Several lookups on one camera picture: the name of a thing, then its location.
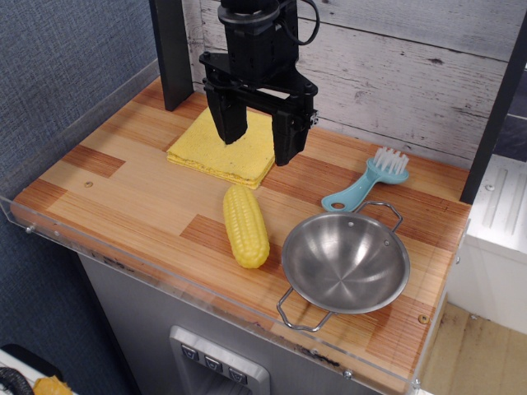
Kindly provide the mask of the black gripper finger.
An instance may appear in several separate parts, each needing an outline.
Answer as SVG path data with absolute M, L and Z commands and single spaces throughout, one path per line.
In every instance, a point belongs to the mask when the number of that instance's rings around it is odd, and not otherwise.
M 219 137 L 226 144 L 236 142 L 248 127 L 246 104 L 232 90 L 222 91 L 205 87 L 205 91 Z
M 273 147 L 277 166 L 287 165 L 305 147 L 308 124 L 305 118 L 279 110 L 273 115 Z

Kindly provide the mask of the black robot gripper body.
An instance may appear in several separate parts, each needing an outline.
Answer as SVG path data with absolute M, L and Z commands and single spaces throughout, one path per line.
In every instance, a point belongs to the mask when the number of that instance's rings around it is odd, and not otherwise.
M 309 39 L 300 40 L 296 11 L 219 11 L 226 34 L 226 53 L 204 52 L 205 87 L 235 91 L 248 108 L 273 116 L 279 110 L 305 118 L 308 128 L 316 123 L 314 97 L 317 86 L 296 69 L 299 48 L 318 34 L 315 25 Z

